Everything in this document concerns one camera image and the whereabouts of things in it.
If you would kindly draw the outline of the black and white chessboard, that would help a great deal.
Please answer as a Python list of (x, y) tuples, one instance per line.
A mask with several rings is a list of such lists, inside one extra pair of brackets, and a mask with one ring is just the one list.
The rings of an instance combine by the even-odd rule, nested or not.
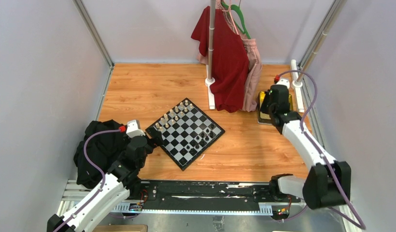
[(163, 144), (160, 147), (182, 171), (225, 133), (188, 98), (160, 116), (151, 126), (162, 132)]

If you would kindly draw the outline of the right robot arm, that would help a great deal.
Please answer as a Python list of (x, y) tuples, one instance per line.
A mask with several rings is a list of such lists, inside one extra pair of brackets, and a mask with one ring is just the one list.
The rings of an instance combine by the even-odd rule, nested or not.
[(345, 205), (350, 201), (351, 168), (337, 161), (307, 130), (298, 112), (290, 109), (287, 86), (273, 84), (265, 93), (260, 111), (269, 115), (272, 125), (302, 157), (309, 170), (306, 179), (293, 174), (271, 178), (269, 195), (281, 202), (288, 195), (303, 199), (310, 209)]

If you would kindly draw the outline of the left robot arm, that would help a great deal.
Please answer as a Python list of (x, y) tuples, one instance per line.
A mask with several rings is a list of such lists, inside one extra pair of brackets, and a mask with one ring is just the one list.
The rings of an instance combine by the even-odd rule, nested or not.
[[(134, 200), (141, 194), (138, 174), (154, 148), (163, 145), (162, 126), (157, 129), (140, 128), (138, 120), (129, 121), (116, 130), (92, 134), (84, 143), (84, 156), (101, 174), (101, 181), (74, 208), (61, 216), (52, 215), (47, 222), (48, 232), (91, 232), (125, 199)], [(130, 142), (107, 171), (103, 171), (87, 154), (87, 145), (94, 137), (106, 133), (125, 133)]]

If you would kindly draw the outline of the black cloth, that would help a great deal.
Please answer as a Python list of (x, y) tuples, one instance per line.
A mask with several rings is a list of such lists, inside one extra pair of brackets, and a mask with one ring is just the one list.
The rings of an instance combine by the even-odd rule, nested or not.
[[(87, 189), (93, 189), (102, 180), (100, 172), (94, 168), (84, 155), (84, 144), (86, 140), (99, 131), (117, 130), (123, 124), (114, 120), (91, 121), (85, 130), (83, 140), (78, 144), (73, 161), (77, 167), (77, 185), (83, 185)], [(86, 147), (87, 156), (103, 172), (107, 172), (116, 161), (123, 161), (130, 168), (135, 168), (135, 163), (127, 159), (124, 154), (130, 138), (124, 132), (100, 134), (92, 138)]]

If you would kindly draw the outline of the red shirt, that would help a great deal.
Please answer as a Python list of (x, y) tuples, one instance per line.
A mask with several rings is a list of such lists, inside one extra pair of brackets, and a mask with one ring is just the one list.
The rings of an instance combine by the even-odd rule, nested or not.
[(215, 10), (211, 84), (218, 111), (236, 112), (243, 107), (249, 60), (243, 42), (227, 24), (223, 11)]

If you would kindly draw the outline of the white rack base foot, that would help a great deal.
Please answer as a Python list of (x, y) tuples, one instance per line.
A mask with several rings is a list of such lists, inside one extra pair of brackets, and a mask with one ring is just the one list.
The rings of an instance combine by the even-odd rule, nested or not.
[(208, 92), (208, 105), (210, 110), (215, 110), (215, 98), (214, 94), (211, 91), (211, 85), (215, 82), (214, 78), (211, 75), (211, 70), (209, 65), (206, 65), (207, 76), (205, 79), (205, 86), (207, 87)]

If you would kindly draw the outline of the green hanger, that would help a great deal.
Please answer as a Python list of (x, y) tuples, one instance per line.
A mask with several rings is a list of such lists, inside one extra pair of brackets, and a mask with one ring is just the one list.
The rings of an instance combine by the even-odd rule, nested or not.
[(221, 5), (224, 8), (224, 10), (234, 12), (237, 15), (239, 22), (233, 19), (232, 14), (230, 14), (230, 18), (233, 20), (233, 24), (243, 35), (247, 37), (247, 39), (251, 39), (251, 36), (246, 28), (244, 16), (240, 9), (240, 6), (232, 3), (225, 3), (224, 0), (221, 1)]

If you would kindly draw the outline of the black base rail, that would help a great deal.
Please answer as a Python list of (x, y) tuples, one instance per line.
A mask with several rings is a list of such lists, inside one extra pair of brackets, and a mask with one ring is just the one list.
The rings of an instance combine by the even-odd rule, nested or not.
[(144, 180), (127, 199), (137, 200), (143, 204), (142, 212), (158, 214), (272, 216), (304, 205), (298, 197), (276, 199), (268, 182)]

